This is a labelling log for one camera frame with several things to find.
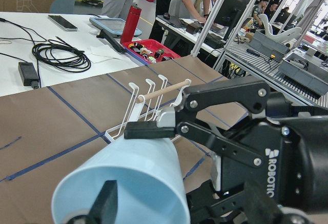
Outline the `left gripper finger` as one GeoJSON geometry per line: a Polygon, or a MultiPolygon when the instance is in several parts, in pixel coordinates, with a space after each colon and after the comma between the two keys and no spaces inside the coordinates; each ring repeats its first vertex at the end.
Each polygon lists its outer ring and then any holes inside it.
{"type": "Polygon", "coordinates": [[[117,181],[107,180],[103,184],[89,213],[74,216],[67,223],[115,223],[117,210],[117,181]]]}

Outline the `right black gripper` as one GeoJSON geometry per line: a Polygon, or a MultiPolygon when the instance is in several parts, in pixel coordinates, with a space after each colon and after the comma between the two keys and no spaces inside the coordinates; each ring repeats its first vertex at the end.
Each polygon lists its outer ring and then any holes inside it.
{"type": "Polygon", "coordinates": [[[187,194],[191,223],[308,223],[327,211],[327,109],[280,93],[247,97],[258,118],[224,131],[189,117],[185,138],[214,152],[215,175],[187,194]]]}

